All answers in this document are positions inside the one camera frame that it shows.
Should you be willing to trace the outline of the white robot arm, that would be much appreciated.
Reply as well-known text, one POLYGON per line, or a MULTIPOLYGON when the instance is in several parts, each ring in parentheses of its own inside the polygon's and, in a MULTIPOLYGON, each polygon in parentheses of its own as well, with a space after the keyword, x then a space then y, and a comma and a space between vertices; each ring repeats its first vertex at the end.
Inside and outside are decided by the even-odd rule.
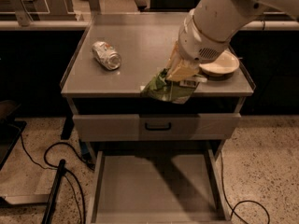
POLYGON ((200 0, 179 28, 166 78, 181 81, 194 76, 201 63, 214 62, 243 26, 270 7, 299 18, 299 0, 200 0))

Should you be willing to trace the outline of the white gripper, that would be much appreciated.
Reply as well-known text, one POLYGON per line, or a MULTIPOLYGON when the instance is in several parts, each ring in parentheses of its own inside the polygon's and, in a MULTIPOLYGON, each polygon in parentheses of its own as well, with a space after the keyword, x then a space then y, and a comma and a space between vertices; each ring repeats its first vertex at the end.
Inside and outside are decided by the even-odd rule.
POLYGON ((195 22, 195 9, 192 9, 179 27, 178 42, 174 44, 167 62, 166 79, 179 82, 199 72, 199 64, 212 63, 229 45, 229 39, 219 41, 205 35, 195 22))

